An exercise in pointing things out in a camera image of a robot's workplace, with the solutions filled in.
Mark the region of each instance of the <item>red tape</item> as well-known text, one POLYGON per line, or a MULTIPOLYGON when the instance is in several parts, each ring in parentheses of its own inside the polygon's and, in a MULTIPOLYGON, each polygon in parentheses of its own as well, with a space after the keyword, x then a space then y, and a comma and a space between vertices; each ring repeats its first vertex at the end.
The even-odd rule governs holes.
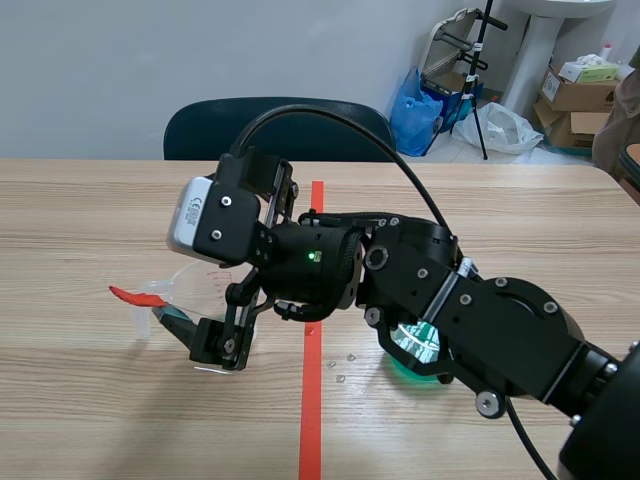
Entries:
MULTIPOLYGON (((311 208, 322 213, 324 183, 311 184, 311 208)), ((322 322, 304 326, 299 480, 322 478, 322 322)))
POLYGON ((109 290, 123 302, 135 307, 166 307, 169 305, 158 295, 148 293, 130 293, 121 288, 110 286, 109 290))

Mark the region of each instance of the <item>small white object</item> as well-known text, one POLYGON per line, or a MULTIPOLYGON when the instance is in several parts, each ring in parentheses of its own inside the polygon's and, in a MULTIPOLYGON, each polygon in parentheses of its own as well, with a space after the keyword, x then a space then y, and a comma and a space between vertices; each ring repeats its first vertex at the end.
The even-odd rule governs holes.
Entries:
POLYGON ((602 60, 604 60, 605 62, 609 59, 609 54, 611 53, 611 44, 607 43, 604 47, 602 47, 602 50, 600 50, 600 58, 602 60))

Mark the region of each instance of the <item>black chair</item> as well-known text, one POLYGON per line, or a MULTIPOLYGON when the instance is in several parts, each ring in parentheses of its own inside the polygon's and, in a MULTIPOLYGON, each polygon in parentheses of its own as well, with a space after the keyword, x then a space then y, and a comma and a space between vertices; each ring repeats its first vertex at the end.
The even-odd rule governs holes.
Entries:
MULTIPOLYGON (((323 107, 366 127, 395 151, 389 122, 376 110, 356 103, 295 97, 208 100, 176 113, 164 134, 165 160, 217 160, 229 152, 255 117, 283 105, 323 107)), ((329 118, 292 114, 273 120, 251 142, 265 153, 289 161, 388 162, 389 158, 358 132, 329 118)))

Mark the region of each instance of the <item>red tape line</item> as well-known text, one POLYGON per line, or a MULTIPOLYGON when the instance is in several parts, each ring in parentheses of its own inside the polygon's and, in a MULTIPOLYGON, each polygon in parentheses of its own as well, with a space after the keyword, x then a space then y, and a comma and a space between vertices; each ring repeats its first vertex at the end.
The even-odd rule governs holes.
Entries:
MULTIPOLYGON (((311 208, 322 213, 324 183, 311 184, 311 208)), ((322 478, 322 322, 304 326, 299 480, 322 478)))

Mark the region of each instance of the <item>black cable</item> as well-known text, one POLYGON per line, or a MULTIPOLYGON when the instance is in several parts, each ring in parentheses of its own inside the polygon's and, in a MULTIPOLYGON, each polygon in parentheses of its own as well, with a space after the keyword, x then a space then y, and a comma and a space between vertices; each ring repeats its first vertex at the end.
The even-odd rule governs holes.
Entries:
POLYGON ((251 138, 253 138, 253 136, 262 127, 264 127, 267 123, 269 123, 272 120, 275 120, 278 117, 283 117, 285 115, 291 115, 294 113, 309 113, 312 115, 319 115, 322 117, 330 118, 338 123, 341 123, 343 125, 346 125, 352 128, 353 130, 357 131, 362 136, 370 140, 372 143, 374 143, 396 165, 398 165, 398 167, 400 167, 400 170, 402 170, 402 172, 407 176, 409 181, 413 184, 416 190, 418 190, 418 193, 420 193, 420 196, 426 202, 427 206, 429 207, 429 210, 431 210, 431 213, 436 219, 436 222, 438 222, 440 226, 449 230, 449 226, 447 225, 446 220, 440 213, 440 210, 438 210, 438 207, 436 206, 435 202, 431 198, 431 195, 429 195, 429 192, 427 192, 427 189, 424 187, 422 182, 420 182, 420 179, 416 176, 416 174, 413 173, 413 171, 409 168, 409 166, 402 159, 402 157, 400 157, 395 152, 395 150, 389 147, 386 143, 380 140, 375 134, 373 134, 371 131, 369 131, 367 128, 363 127, 362 125, 352 120, 349 120, 348 118, 344 118, 341 115, 338 115, 337 113, 333 113, 329 110, 326 110, 324 108, 313 107, 309 105, 285 105, 283 107, 274 108, 272 110, 269 110, 268 112, 263 113, 262 115, 253 119, 244 128, 244 130, 240 132, 240 135, 238 135, 238 138, 236 139, 234 144, 231 146, 231 150, 230 150, 231 155, 233 155, 236 158, 241 158, 246 153, 247 148, 249 147, 249 141, 251 140, 251 138))
POLYGON ((536 447, 531 443, 531 439, 527 435, 522 423, 520 423, 520 419, 518 418, 518 414, 516 413, 515 408, 513 408, 513 403, 511 403, 511 399, 509 397, 505 397, 505 403, 507 406, 507 414, 511 419, 511 423, 513 424, 513 428, 515 428, 518 437, 520 437, 520 441, 524 448, 527 450, 527 453, 531 456, 531 460, 536 464, 536 467, 540 470, 540 473, 544 475, 544 478, 547 480, 558 480, 553 472, 549 469, 547 464, 544 462, 536 447))

